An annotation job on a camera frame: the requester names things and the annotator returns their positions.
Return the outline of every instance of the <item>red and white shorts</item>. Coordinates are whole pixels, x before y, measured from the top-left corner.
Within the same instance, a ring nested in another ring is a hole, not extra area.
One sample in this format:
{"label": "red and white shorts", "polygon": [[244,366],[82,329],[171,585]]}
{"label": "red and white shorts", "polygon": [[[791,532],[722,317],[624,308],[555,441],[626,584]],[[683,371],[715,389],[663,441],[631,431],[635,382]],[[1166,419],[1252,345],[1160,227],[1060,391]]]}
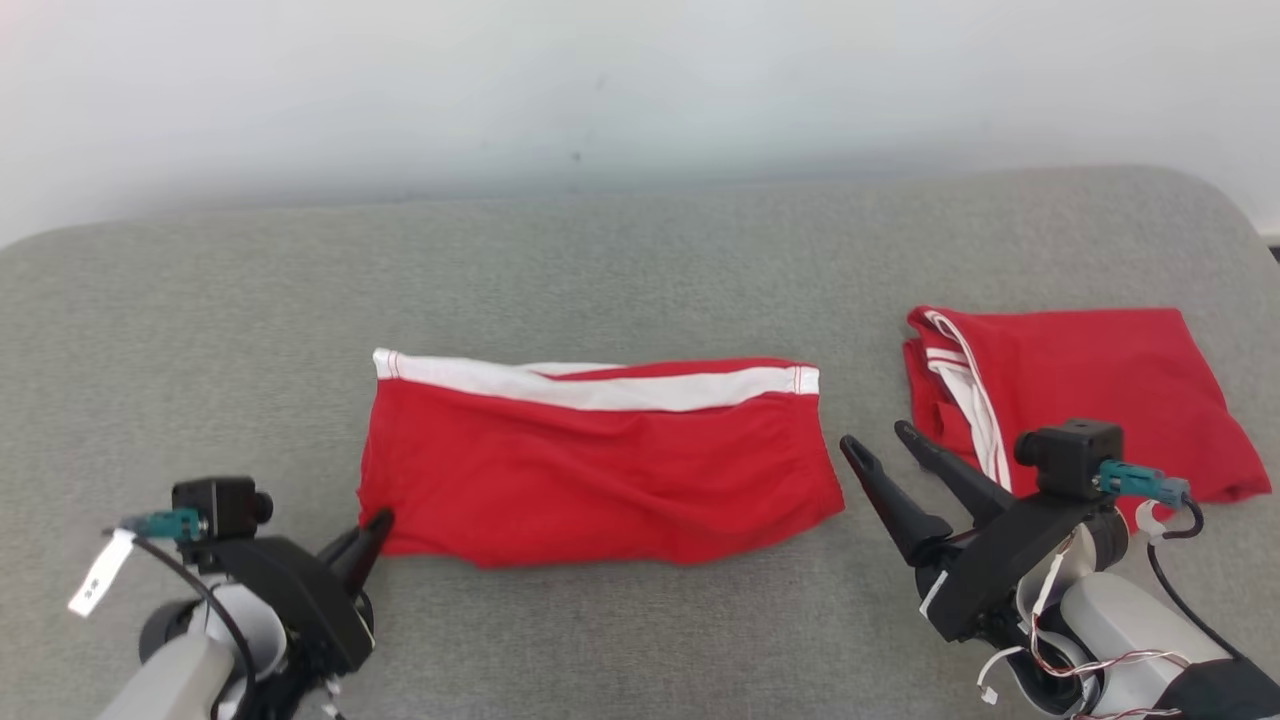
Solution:
{"label": "red and white shorts", "polygon": [[387,553],[705,562],[845,507],[810,365],[374,363],[360,502],[396,512]]}

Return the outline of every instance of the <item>red garment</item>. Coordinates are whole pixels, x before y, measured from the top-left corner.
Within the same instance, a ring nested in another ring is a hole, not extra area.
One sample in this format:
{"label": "red garment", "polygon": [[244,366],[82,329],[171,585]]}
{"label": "red garment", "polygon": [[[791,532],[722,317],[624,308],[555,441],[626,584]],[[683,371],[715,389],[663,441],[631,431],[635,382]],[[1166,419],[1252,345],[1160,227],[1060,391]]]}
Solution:
{"label": "red garment", "polygon": [[[1187,478],[1201,502],[1271,492],[1181,313],[1169,307],[968,315],[916,307],[904,346],[915,425],[1021,497],[1018,436],[1070,418],[1124,428],[1125,461]],[[1129,527],[1140,500],[1117,505]]]}
{"label": "red garment", "polygon": [[845,507],[817,368],[511,366],[387,350],[374,361],[361,520],[396,512],[390,555],[705,562]]}

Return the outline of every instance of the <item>white label tag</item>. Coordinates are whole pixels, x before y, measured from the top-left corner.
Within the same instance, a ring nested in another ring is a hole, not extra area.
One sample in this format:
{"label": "white label tag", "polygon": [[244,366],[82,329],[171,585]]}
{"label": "white label tag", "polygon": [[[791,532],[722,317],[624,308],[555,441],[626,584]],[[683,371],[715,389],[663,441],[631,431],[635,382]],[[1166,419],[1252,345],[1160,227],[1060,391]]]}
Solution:
{"label": "white label tag", "polygon": [[929,619],[929,603],[933,602],[933,596],[938,594],[938,589],[942,587],[942,583],[945,583],[946,579],[947,579],[947,571],[943,570],[942,574],[938,575],[938,579],[933,580],[933,587],[929,588],[929,593],[925,594],[924,600],[920,602],[920,615],[924,615],[925,620]]}
{"label": "white label tag", "polygon": [[118,528],[111,533],[111,542],[106,543],[106,547],[102,548],[102,552],[97,555],[97,560],[88,569],[84,584],[76,592],[72,601],[67,603],[67,609],[81,618],[88,618],[88,614],[97,607],[102,596],[106,594],[106,589],[111,587],[115,575],[129,557],[129,552],[133,552],[133,533]]}

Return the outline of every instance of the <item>teal connector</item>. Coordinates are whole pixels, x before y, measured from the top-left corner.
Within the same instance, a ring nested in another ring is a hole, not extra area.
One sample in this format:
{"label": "teal connector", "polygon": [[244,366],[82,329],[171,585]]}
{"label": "teal connector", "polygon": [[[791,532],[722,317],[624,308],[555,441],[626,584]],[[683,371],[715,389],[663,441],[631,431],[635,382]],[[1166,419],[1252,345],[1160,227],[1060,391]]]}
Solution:
{"label": "teal connector", "polygon": [[200,514],[188,507],[169,512],[148,512],[120,520],[125,530],[147,538],[170,538],[175,541],[197,541],[204,534],[200,527]]}
{"label": "teal connector", "polygon": [[1098,489],[1147,497],[1176,510],[1183,506],[1183,497],[1190,495],[1192,487],[1183,478],[1166,478],[1155,468],[1103,460],[1098,468]]}

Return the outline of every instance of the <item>gray couch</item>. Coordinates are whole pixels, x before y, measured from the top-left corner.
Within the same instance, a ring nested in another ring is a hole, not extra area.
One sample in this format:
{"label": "gray couch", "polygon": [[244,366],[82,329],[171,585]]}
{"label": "gray couch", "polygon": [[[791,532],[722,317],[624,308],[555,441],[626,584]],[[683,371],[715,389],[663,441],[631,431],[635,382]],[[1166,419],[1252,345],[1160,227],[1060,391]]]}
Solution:
{"label": "gray couch", "polygon": [[[923,302],[1176,305],[1280,470],[1280,269],[1220,192],[1165,170],[255,211],[12,246],[0,717],[92,717],[136,670],[150,609],[187,594],[175,578],[136,555],[90,620],[65,603],[100,529],[163,507],[175,479],[252,474],[275,496],[269,530],[311,548],[349,524],[376,346],[813,361],[829,447],[858,434],[959,519],[891,429],[908,413],[904,318]],[[1001,703],[979,702],[989,651],[947,646],[920,619],[910,574],[837,468],[845,514],[707,566],[383,561],[379,647],[346,683],[347,716],[1033,716],[1004,670]],[[1202,538],[1165,552],[1192,606],[1271,673],[1277,510],[1270,497],[1211,507]],[[1140,553],[1121,571],[1157,591]]]}

